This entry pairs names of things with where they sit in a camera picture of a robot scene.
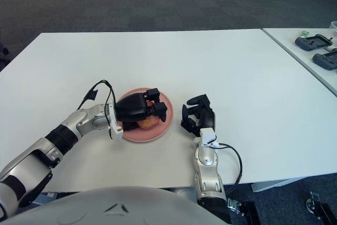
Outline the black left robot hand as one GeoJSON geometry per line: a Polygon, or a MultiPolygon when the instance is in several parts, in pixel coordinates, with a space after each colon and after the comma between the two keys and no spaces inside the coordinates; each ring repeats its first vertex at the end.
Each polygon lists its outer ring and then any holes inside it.
{"type": "Polygon", "coordinates": [[[132,93],[115,105],[116,118],[124,131],[133,129],[149,129],[160,121],[166,121],[167,106],[160,101],[157,88],[145,92],[132,93]]]}

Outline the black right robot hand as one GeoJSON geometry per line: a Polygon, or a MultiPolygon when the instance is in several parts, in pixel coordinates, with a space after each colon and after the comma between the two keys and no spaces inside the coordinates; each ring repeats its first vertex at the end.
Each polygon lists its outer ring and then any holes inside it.
{"type": "Polygon", "coordinates": [[[212,128],[215,131],[215,113],[210,107],[210,101],[206,94],[193,97],[182,106],[181,127],[200,137],[200,130],[212,128]]]}

